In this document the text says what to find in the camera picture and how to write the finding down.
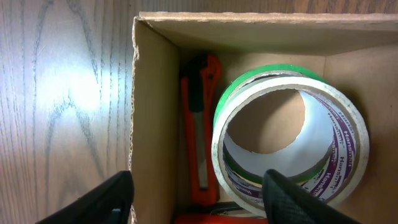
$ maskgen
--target white tape roll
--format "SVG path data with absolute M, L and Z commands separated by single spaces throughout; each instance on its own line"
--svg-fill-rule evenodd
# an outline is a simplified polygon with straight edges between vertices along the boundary
M 285 149 L 261 156 L 237 146 L 227 133 L 237 112 L 262 95 L 286 89 L 298 90 L 306 107 L 304 126 L 296 140 Z M 296 177 L 321 164 L 315 176 L 301 186 L 333 206 L 358 185 L 368 155 L 368 132 L 350 100 L 332 86 L 301 73 L 278 70 L 250 76 L 231 92 L 216 115 L 212 160 L 218 181 L 236 203 L 263 217 L 261 186 L 239 170 L 262 177 L 267 169 L 276 169 Z M 290 162 L 273 162 L 280 158 Z

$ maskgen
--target red utility knife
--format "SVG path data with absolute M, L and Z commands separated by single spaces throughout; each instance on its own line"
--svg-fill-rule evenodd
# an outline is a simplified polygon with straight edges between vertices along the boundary
M 211 103 L 220 76 L 220 61 L 215 55 L 206 54 L 194 58 L 181 77 L 191 198 L 193 203 L 202 206 L 213 205 L 217 196 L 216 175 L 211 162 Z

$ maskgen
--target roll of tape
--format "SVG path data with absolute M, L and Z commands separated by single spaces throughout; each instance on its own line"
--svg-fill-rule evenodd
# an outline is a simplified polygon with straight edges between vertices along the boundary
M 227 133 L 238 111 L 277 90 L 299 91 L 305 121 L 296 140 L 273 154 L 240 148 Z M 268 65 L 241 75 L 218 103 L 212 160 L 219 183 L 236 203 L 266 216 L 262 175 L 276 169 L 320 200 L 336 205 L 361 180 L 369 155 L 369 137 L 358 110 L 347 97 L 317 74 L 294 65 Z

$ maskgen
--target red object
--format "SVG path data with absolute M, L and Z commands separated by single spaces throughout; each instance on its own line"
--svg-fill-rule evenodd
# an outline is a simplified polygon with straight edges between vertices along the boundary
M 267 219 L 227 217 L 222 215 L 183 214 L 174 224 L 268 224 Z
M 217 82 L 221 76 L 221 63 L 215 55 L 208 54 L 206 62 L 194 62 L 195 64 L 206 64 L 199 72 L 203 81 L 203 129 L 205 139 L 195 139 L 195 122 L 193 112 L 189 108 L 189 74 L 181 79 L 182 105 L 185 122 L 185 139 L 187 142 L 187 154 L 189 160 L 189 173 L 191 185 L 191 198 L 193 203 L 209 206 L 216 203 L 217 181 L 211 162 L 211 139 L 213 135 L 213 115 L 211 114 L 211 103 Z M 196 142 L 205 142 L 207 189 L 200 188 L 198 176 L 198 162 L 196 155 Z

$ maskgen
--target wood grain surface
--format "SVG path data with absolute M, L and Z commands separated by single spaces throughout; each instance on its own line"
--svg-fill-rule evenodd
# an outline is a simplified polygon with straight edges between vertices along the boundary
M 0 223 L 127 169 L 138 11 L 396 13 L 393 0 L 0 0 Z

